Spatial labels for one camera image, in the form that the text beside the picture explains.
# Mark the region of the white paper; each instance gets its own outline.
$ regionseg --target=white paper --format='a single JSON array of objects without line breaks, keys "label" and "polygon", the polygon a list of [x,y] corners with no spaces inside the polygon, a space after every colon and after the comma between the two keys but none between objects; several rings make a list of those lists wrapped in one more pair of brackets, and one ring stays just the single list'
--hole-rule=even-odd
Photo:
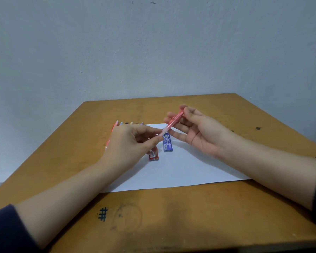
[{"label": "white paper", "polygon": [[[166,124],[148,124],[148,126],[164,128]],[[172,136],[171,142],[173,152],[164,153],[163,142],[158,143],[158,161],[149,161],[149,156],[146,154],[132,169],[106,187],[103,192],[181,187],[249,179],[239,171]]]}]

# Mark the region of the person's right hand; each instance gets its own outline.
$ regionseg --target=person's right hand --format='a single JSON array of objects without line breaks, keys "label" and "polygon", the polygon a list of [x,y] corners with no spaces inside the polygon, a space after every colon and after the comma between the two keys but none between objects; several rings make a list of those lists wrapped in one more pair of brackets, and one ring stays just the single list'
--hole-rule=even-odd
[{"label": "person's right hand", "polygon": [[[171,136],[184,141],[203,153],[218,156],[220,148],[230,138],[236,136],[232,131],[227,129],[217,120],[202,114],[193,107],[180,105],[179,108],[184,110],[184,115],[173,126],[185,134],[169,130]],[[176,113],[168,112],[164,118],[165,123],[169,123]]]}]

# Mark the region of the black hash symbol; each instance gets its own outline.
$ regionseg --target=black hash symbol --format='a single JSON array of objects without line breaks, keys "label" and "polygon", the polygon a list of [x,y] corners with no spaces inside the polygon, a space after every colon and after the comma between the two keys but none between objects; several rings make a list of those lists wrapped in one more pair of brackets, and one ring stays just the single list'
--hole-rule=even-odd
[{"label": "black hash symbol", "polygon": [[98,219],[100,219],[101,221],[103,220],[104,222],[106,219],[106,212],[108,211],[108,209],[105,207],[105,208],[100,209],[99,211],[101,211],[101,213],[98,214],[99,215]]}]

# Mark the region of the gray wall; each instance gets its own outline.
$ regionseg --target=gray wall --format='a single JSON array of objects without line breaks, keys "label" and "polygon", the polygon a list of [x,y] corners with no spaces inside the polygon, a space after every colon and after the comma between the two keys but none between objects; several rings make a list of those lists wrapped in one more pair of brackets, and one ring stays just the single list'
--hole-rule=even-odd
[{"label": "gray wall", "polygon": [[223,92],[316,141],[316,0],[0,0],[0,182],[84,101]]}]

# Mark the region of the table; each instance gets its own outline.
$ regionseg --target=table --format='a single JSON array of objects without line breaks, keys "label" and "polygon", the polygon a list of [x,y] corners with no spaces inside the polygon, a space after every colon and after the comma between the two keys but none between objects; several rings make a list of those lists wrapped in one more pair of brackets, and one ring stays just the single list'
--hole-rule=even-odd
[{"label": "table", "polygon": [[[116,120],[162,123],[165,113],[176,112],[181,103],[245,138],[316,156],[315,143],[235,93],[84,102],[0,186],[0,208],[96,162]],[[102,221],[98,217],[105,207]],[[262,250],[311,242],[316,242],[316,225],[307,210],[245,180],[99,194],[57,236],[51,252]]]}]

